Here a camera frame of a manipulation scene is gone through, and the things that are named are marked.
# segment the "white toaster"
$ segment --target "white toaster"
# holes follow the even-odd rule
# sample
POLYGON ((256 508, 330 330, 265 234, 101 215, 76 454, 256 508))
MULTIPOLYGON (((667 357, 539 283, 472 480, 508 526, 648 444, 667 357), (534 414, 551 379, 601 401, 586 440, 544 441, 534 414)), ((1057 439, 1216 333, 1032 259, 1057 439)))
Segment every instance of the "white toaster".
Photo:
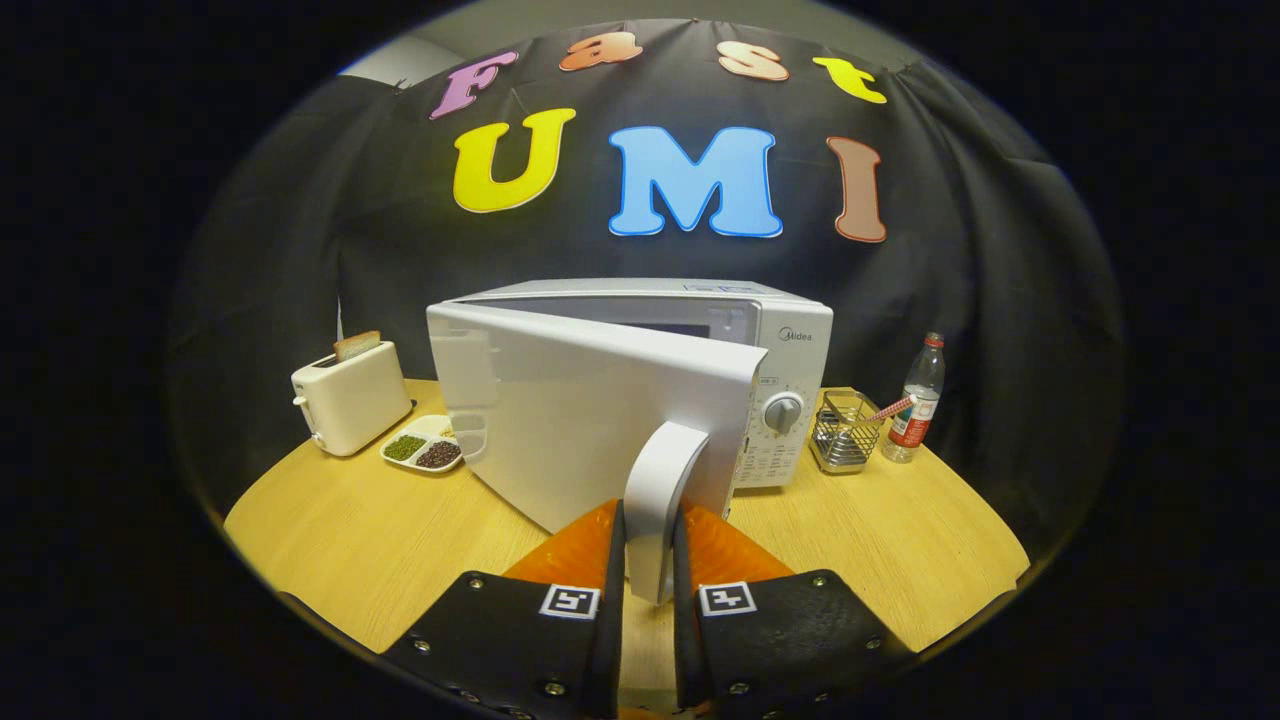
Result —
POLYGON ((413 409, 393 342, 343 363, 330 355, 300 368, 292 380, 311 439, 332 455, 355 454, 413 409))

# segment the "plastic bottle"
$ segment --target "plastic bottle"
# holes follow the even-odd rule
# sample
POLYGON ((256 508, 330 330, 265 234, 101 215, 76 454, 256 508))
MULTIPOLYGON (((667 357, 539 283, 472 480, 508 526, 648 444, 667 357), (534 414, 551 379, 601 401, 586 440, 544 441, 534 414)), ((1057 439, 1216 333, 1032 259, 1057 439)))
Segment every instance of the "plastic bottle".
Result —
POLYGON ((915 404, 893 416, 888 436, 881 443, 881 454, 893 462, 910 462, 915 450, 920 447, 924 433, 929 429, 938 398, 942 397, 942 378, 946 374, 942 361, 942 336, 924 336, 924 348, 915 356, 911 369, 902 383, 902 397, 915 396, 915 404))

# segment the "yellow letter u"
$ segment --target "yellow letter u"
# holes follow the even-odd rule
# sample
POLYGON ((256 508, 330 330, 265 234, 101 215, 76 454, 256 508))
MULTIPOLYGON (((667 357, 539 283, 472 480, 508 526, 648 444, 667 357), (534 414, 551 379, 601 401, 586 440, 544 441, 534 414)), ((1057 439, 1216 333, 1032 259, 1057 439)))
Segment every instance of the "yellow letter u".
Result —
POLYGON ((458 165, 453 173, 453 199, 463 210, 493 213, 529 202, 541 195, 556 178, 559 164, 561 131, 577 113, 571 108, 543 110, 521 123, 532 132, 529 165, 524 174, 508 182, 494 182, 493 154, 498 138, 511 128, 507 123, 481 126, 458 136, 458 165))

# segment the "wire basket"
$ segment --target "wire basket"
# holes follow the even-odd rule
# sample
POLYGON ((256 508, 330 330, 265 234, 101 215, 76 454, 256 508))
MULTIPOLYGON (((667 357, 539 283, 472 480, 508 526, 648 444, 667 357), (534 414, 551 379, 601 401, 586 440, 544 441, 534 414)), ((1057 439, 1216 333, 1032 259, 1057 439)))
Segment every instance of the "wire basket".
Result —
POLYGON ((861 473, 879 442, 884 420, 867 420, 879 407, 852 389, 829 389, 822 396, 809 436, 809 448, 824 473, 861 473))

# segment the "letter m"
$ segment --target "letter m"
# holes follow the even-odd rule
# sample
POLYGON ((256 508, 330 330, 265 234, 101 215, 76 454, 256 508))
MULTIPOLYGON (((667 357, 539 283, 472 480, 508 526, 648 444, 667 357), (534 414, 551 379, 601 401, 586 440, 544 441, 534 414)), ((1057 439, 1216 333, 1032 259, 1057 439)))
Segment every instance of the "letter m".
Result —
POLYGON ((694 229, 716 190, 721 206, 710 217, 721 234, 776 237, 782 220, 769 202, 765 156, 773 136, 754 128, 724 128, 716 133, 703 158, 694 163, 666 129, 623 128, 609 136, 622 151, 622 210, 609 219, 614 234, 655 234, 666 220, 653 209, 662 195, 680 229, 694 229))

